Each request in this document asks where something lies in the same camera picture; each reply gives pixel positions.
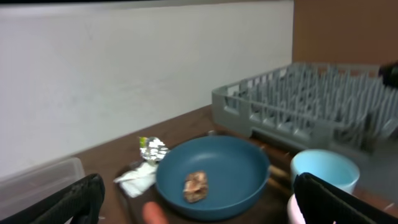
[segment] brown wall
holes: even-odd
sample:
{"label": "brown wall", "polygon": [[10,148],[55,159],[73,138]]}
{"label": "brown wall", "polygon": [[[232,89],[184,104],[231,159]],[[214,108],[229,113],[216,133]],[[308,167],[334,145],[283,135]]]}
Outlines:
{"label": "brown wall", "polygon": [[398,0],[295,0],[293,61],[398,60]]}

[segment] clear plastic container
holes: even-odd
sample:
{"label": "clear plastic container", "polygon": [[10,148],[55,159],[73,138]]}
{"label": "clear plastic container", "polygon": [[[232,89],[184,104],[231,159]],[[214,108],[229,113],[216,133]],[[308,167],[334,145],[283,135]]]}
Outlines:
{"label": "clear plastic container", "polygon": [[85,176],[78,158],[70,158],[0,182],[0,220],[20,212]]}

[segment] gray dish rack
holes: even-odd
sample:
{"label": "gray dish rack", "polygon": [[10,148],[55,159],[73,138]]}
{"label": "gray dish rack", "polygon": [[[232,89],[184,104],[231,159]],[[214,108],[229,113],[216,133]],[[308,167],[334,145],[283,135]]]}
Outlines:
{"label": "gray dish rack", "polygon": [[398,91],[382,84],[378,70],[293,63],[213,90],[213,118],[245,136],[255,131],[297,150],[330,149],[363,162],[398,127]]}

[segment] silver wrapper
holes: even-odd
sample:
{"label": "silver wrapper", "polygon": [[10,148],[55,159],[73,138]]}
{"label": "silver wrapper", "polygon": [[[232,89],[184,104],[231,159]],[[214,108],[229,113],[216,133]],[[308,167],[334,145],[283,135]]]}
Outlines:
{"label": "silver wrapper", "polygon": [[150,162],[161,161],[169,149],[156,137],[140,137],[141,157]]}

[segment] pink object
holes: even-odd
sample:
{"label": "pink object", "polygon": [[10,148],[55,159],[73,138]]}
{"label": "pink object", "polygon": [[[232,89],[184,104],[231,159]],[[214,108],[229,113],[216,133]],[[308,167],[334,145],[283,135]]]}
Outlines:
{"label": "pink object", "polygon": [[287,214],[289,215],[290,224],[305,224],[304,217],[301,214],[299,205],[297,205],[296,196],[294,194],[287,203]]}

